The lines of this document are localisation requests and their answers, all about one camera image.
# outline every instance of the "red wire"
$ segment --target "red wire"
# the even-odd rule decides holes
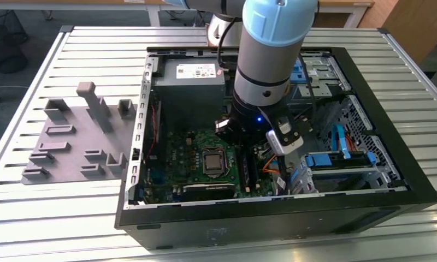
[[[148,153],[147,153],[146,159],[148,159],[148,158],[150,158],[150,155],[151,155],[151,151],[152,151],[152,149],[154,149],[155,138],[158,137],[158,131],[155,130],[155,109],[154,109],[154,105],[151,105],[151,108],[152,108],[152,127],[154,127],[154,139],[152,139],[152,145],[151,145],[150,151],[148,151]]]

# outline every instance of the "cable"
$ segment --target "cable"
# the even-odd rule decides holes
[[[266,169],[264,172],[267,173],[275,173],[275,174],[280,174],[278,169]]]
[[[202,26],[202,25],[203,25],[203,23],[204,23],[204,16],[203,16],[203,13],[202,13],[202,11],[198,11],[198,13],[199,13],[199,16],[202,17],[202,20],[199,21],[199,24],[198,24],[198,26]]]
[[[314,86],[311,84],[311,78],[310,78],[310,75],[308,75],[308,68],[307,68],[307,64],[306,64],[306,61],[303,59],[303,55],[302,53],[299,54],[299,57],[300,57],[300,62],[302,62],[302,66],[303,66],[303,73],[306,74],[306,78],[307,78],[307,86],[308,86],[308,89],[310,89],[310,95],[311,95],[311,101],[312,101],[312,107],[314,107],[314,118],[316,116],[316,97],[315,97],[315,91],[314,91]]]
[[[171,20],[178,20],[178,17],[175,15],[172,15],[171,11],[166,11],[166,12],[167,12],[167,14],[170,14]]]
[[[282,193],[286,194],[286,192],[288,192],[288,189],[291,187],[291,176],[287,172],[286,156],[278,157],[278,163],[279,163],[280,177],[286,181],[286,188]]]
[[[151,145],[150,151],[148,151],[148,153],[147,153],[146,159],[148,159],[148,158],[150,158],[150,155],[151,155],[151,151],[152,151],[152,149],[154,149],[155,138],[158,137],[158,131],[155,130],[155,109],[154,109],[154,105],[151,105],[151,108],[152,108],[152,127],[154,127],[154,139],[152,139],[152,145]]]
[[[320,1],[318,0],[318,12],[316,12],[316,15],[315,15],[315,21],[314,21],[314,25],[315,25],[315,22],[316,22],[316,19],[319,17],[319,11],[322,10],[322,3]]]
[[[8,87],[16,87],[16,88],[30,88],[28,86],[0,86],[0,88],[8,88]]]
[[[219,41],[219,46],[218,46],[218,62],[219,62],[219,66],[222,68],[227,68],[226,63],[222,61],[222,46],[224,44],[224,40],[226,40],[226,36],[228,34],[228,31],[231,31],[232,26],[235,25],[236,22],[236,17],[234,18],[232,22],[228,24],[228,27],[226,28],[226,31],[220,37],[220,41]]]
[[[270,166],[272,160],[275,160],[276,157],[278,157],[276,155],[274,155],[274,156],[271,157],[270,161],[267,162],[267,164],[266,164],[266,166],[264,166],[264,168],[263,168],[263,171],[266,171],[266,169],[268,168],[268,166]]]

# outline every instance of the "black cable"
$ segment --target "black cable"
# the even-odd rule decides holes
[[[286,156],[278,156],[278,163],[279,163],[279,171],[280,171],[280,178],[286,181],[286,188],[284,191],[279,192],[279,195],[286,195],[288,192],[288,188],[291,186],[291,176],[287,172],[287,165],[286,165]]]
[[[316,15],[315,15],[315,22],[316,22],[316,19],[318,19],[318,17],[319,17],[319,11],[322,10],[322,3],[319,2],[319,0],[318,0],[318,12],[316,12]]]
[[[222,46],[224,44],[224,40],[226,40],[226,36],[228,34],[228,31],[231,31],[232,26],[235,25],[236,22],[236,17],[234,18],[232,22],[228,24],[228,27],[224,30],[224,33],[222,35],[220,41],[219,41],[219,46],[218,46],[218,62],[219,62],[219,66],[222,68],[227,68],[226,63],[222,61]]]
[[[178,17],[175,15],[172,15],[171,11],[166,11],[166,12],[167,12],[167,14],[170,14],[171,20],[178,20]]]
[[[199,12],[199,16],[202,17],[202,20],[199,21],[198,26],[202,26],[203,25],[203,22],[204,22],[204,17],[203,17],[202,11],[198,11],[198,12]]]
[[[306,61],[303,59],[303,54],[302,53],[299,54],[299,58],[300,58],[300,62],[302,62],[303,73],[306,74],[306,78],[307,78],[307,86],[308,86],[308,89],[310,89],[311,101],[314,103],[312,107],[314,107],[314,118],[315,118],[316,110],[318,110],[315,90],[314,90],[314,86],[311,84],[311,78],[310,78],[310,75],[308,75],[308,68],[307,68],[307,64],[306,64]]]

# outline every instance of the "ribbed metal surface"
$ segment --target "ribbed metal surface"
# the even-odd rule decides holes
[[[60,34],[51,63],[30,90],[31,100],[15,116],[19,125],[11,126],[0,143],[0,261],[437,261],[437,205],[358,235],[148,252],[114,229],[119,180],[20,184],[47,119],[47,99],[63,97],[70,106],[84,105],[76,85],[94,81],[108,104],[122,98],[138,101],[146,48],[206,45],[202,28],[76,27]],[[437,189],[437,94],[426,80],[419,81],[423,76],[398,47],[370,29],[316,29],[306,45],[348,49]]]

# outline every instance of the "label sticker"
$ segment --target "label sticker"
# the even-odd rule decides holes
[[[282,188],[286,188],[287,183],[282,177],[279,177],[279,179],[278,179],[278,184],[280,185]]]
[[[216,77],[216,64],[179,64],[176,67],[178,79]]]

